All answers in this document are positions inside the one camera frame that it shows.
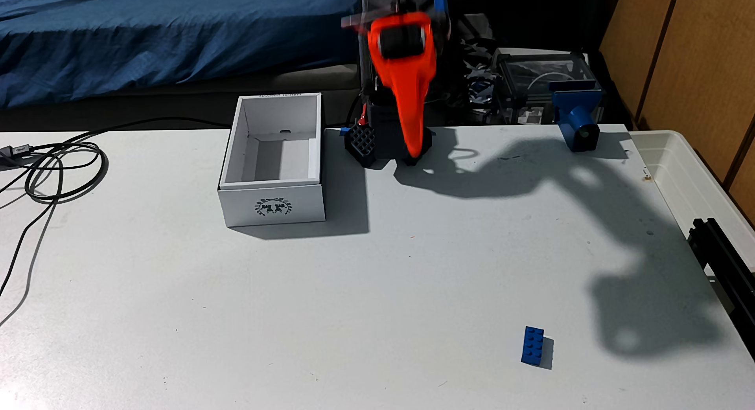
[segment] cable connector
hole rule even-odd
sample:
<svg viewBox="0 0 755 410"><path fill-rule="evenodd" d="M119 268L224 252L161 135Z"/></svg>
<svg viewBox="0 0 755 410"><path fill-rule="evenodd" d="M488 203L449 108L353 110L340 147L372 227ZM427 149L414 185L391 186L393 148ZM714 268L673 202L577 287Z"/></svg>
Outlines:
<svg viewBox="0 0 755 410"><path fill-rule="evenodd" d="M29 145L21 145L15 148L13 146L5 146L5 148L0 148L0 165L14 167L15 164L13 162L19 158L30 156L31 154L32 147Z"/></svg>

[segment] wooden cabinet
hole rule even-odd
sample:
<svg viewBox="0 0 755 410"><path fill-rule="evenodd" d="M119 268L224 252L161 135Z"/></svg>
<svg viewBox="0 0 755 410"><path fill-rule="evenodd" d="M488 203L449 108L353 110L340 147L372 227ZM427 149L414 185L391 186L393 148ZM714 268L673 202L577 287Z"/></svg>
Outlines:
<svg viewBox="0 0 755 410"><path fill-rule="evenodd" d="M723 181L753 114L755 0L676 0L641 124L683 134Z"/></svg>
<svg viewBox="0 0 755 410"><path fill-rule="evenodd" d="M600 44L624 105L637 115L671 0L618 0Z"/></svg>
<svg viewBox="0 0 755 410"><path fill-rule="evenodd" d="M601 51L635 122L683 134L755 221L755 0L619 0Z"/></svg>
<svg viewBox="0 0 755 410"><path fill-rule="evenodd" d="M755 149L752 147L744 157L729 193L750 222L755 221Z"/></svg>

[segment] blue bed sheet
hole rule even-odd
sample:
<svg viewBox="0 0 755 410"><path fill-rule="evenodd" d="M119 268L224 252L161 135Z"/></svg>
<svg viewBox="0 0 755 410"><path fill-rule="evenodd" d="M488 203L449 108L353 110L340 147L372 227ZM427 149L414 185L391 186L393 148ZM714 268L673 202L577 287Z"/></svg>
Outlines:
<svg viewBox="0 0 755 410"><path fill-rule="evenodd" d="M356 61L359 0L0 0L0 108Z"/></svg>

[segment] white table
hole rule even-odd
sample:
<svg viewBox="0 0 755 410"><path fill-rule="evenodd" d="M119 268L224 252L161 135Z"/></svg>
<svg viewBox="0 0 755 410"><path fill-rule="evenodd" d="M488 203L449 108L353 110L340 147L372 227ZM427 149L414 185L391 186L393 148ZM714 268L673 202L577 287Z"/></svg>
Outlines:
<svg viewBox="0 0 755 410"><path fill-rule="evenodd" d="M99 136L109 173L54 212L0 327L0 408L748 408L755 363L628 134L601 128L582 154L555 126L437 129L417 167L366 171L329 131L328 221L237 230L228 131ZM0 209L2 273L41 210ZM519 361L526 325L543 367Z"/></svg>

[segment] open box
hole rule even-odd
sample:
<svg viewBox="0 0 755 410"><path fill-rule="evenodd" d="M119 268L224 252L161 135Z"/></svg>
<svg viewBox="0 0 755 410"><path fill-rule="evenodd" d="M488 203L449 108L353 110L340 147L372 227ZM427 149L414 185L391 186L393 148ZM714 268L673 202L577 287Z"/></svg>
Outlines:
<svg viewBox="0 0 755 410"><path fill-rule="evenodd" d="M322 94L240 96L217 188L226 226L324 221Z"/></svg>

